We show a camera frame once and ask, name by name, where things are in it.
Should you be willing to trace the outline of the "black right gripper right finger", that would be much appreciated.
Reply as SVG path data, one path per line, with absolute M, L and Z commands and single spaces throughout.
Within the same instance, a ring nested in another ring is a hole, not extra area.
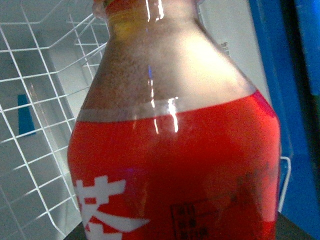
M 278 213 L 276 222 L 276 240 L 316 240 L 310 234 L 299 228 L 296 224 Z

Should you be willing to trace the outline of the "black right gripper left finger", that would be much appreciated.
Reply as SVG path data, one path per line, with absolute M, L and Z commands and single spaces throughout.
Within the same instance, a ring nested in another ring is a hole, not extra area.
M 87 240 L 83 223 L 80 222 L 64 240 Z

